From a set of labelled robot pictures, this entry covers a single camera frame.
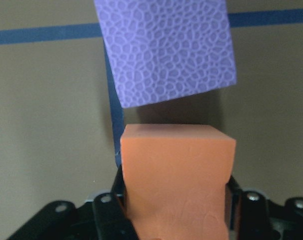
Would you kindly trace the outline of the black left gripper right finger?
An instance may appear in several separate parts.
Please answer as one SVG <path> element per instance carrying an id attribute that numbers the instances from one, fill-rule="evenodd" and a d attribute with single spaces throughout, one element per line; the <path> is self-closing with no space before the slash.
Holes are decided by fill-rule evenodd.
<path id="1" fill-rule="evenodd" d="M 230 240 L 270 240 L 272 227 L 267 199 L 243 190 L 231 176 L 225 186 L 225 223 Z"/>

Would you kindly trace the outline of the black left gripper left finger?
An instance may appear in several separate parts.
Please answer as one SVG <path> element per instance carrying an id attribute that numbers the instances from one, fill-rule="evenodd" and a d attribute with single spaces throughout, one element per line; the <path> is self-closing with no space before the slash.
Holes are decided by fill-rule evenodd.
<path id="1" fill-rule="evenodd" d="M 99 240 L 137 240 L 136 230 L 127 217 L 126 187 L 122 166 L 119 166 L 111 190 L 99 194 L 92 202 L 93 216 Z"/>

